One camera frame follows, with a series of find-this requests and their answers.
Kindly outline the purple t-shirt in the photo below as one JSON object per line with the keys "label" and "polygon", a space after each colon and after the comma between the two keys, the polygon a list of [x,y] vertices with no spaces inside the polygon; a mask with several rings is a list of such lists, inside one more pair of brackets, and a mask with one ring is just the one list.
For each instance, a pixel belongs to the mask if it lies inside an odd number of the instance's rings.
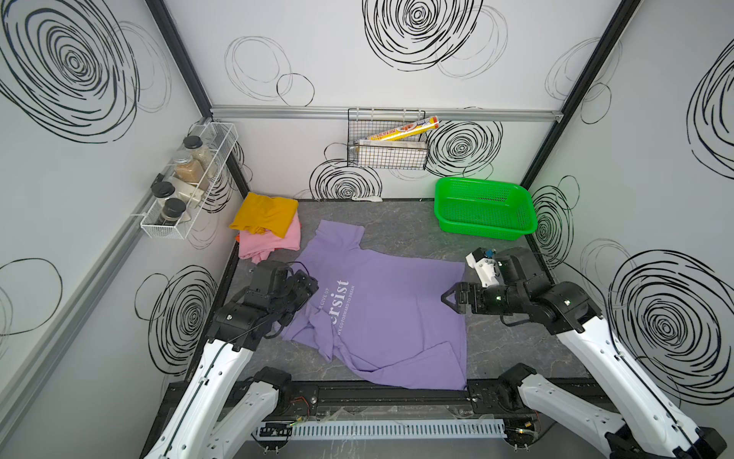
{"label": "purple t-shirt", "polygon": [[361,248],[365,229],[328,220],[298,258],[318,291],[281,337],[340,360],[365,381],[409,389],[462,390],[466,320],[442,296],[464,264]]}

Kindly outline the green plastic basket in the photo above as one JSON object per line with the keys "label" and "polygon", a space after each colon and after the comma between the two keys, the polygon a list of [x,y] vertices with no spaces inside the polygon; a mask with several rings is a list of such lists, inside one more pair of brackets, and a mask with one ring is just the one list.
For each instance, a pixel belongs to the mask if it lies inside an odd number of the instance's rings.
{"label": "green plastic basket", "polygon": [[512,183],[442,178],[435,187],[434,214],[446,233],[515,241],[538,228],[533,199]]}

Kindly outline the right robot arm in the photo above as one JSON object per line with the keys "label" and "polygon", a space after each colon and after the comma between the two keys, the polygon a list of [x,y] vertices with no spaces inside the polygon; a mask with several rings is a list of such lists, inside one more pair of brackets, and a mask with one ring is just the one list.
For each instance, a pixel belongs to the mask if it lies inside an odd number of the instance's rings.
{"label": "right robot arm", "polygon": [[615,406],[601,409],[518,363],[498,380],[504,409],[527,407],[585,439],[607,458],[718,458],[728,444],[659,389],[615,338],[594,300],[577,284],[555,283],[526,248],[479,248],[466,258],[479,280],[457,282],[441,300],[454,312],[518,315],[571,350]]}

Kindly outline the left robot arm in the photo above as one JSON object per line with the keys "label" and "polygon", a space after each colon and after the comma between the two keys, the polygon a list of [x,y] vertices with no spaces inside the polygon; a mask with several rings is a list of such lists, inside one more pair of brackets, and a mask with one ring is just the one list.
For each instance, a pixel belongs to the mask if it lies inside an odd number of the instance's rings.
{"label": "left robot arm", "polygon": [[301,262],[257,265],[250,285],[217,312],[206,331],[196,371],[147,457],[231,458],[238,453],[261,422],[286,405],[292,377],[265,367],[229,413],[223,411],[227,398],[262,340],[278,337],[317,291],[317,280]]}

